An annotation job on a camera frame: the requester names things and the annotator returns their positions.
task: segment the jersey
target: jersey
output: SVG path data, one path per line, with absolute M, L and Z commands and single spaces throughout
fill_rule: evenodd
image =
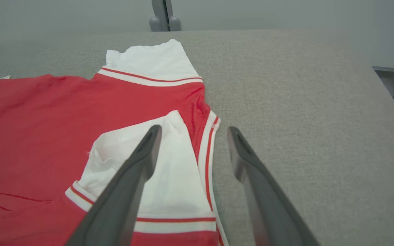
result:
M 166 44 L 150 49 L 160 54 L 173 47 L 186 57 L 179 42 Z M 211 155 L 214 133 L 220 121 L 205 104 L 202 79 L 192 72 L 187 77 L 184 77 L 186 72 L 179 73 L 181 78 L 173 78 L 168 73 L 159 73 L 156 77 L 156 69 L 151 66 L 147 73 L 153 76 L 148 77 L 133 72 L 137 69 L 119 67 L 134 66 L 123 62 L 122 58 L 136 57 L 131 53 L 137 49 L 118 53 L 117 65 L 103 67 L 91 80 L 51 75 L 0 80 L 0 244 L 63 244 L 113 177 L 116 165 L 130 155 L 132 146 L 135 147 L 145 134 L 143 130 L 153 124 L 152 120 L 169 129 L 161 142 L 161 146 L 170 146 L 163 147 L 167 151 L 178 148 L 171 147 L 175 146 L 174 142 L 168 140 L 181 136 L 178 143 L 187 146 L 187 150 L 180 151 L 186 154 L 178 160 L 183 158 L 189 164 L 184 171 L 190 174 L 185 177 L 194 179 L 188 188 L 200 187 L 196 192 L 200 195 L 188 197 L 189 200 L 185 193 L 182 197 L 171 196 L 168 191 L 177 189 L 175 182 L 180 179 L 166 179 L 165 175 L 174 174 L 174 168 L 157 166 L 155 179 L 150 179 L 144 187 L 132 243 L 143 245 L 149 242 L 147 240 L 154 240 L 170 245 L 173 239 L 190 245 L 192 242 L 214 243 L 214 236 L 217 236 L 214 221 L 219 222 L 219 219 L 214 211 L 211 189 Z M 179 62 L 188 66 L 182 71 L 190 71 L 191 63 L 187 57 L 186 60 L 187 63 L 183 59 Z M 134 129 L 138 129 L 135 132 L 139 135 L 130 134 Z M 119 151 L 114 152 L 111 146 L 120 146 L 118 149 L 126 151 L 117 157 L 114 153 Z M 108 168 L 96 172 L 94 167 L 99 164 Z M 166 180 L 170 182 L 151 185 Z M 163 187 L 163 192 L 153 191 L 150 186 Z M 150 200 L 153 197 L 156 201 L 160 197 L 172 201 L 164 204 L 166 213 L 163 216 L 153 215 L 159 215 L 162 209 L 162 206 L 153 206 L 155 200 Z M 192 206 L 183 206 L 180 202 Z M 189 210 L 179 216 L 169 214 L 168 208 L 174 205 Z

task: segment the white wall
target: white wall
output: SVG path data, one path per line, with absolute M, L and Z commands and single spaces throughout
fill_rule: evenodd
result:
M 0 0 L 0 42 L 66 33 L 150 31 L 151 0 Z
M 172 0 L 182 30 L 312 28 L 394 68 L 394 0 Z

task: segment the gray table surface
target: gray table surface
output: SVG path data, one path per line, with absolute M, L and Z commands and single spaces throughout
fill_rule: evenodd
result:
M 226 130 L 241 129 L 322 245 L 394 245 L 394 101 L 371 67 L 303 31 L 50 37 L 0 44 L 0 77 L 91 78 L 107 49 L 179 40 L 220 117 L 214 193 L 232 246 L 253 245 Z

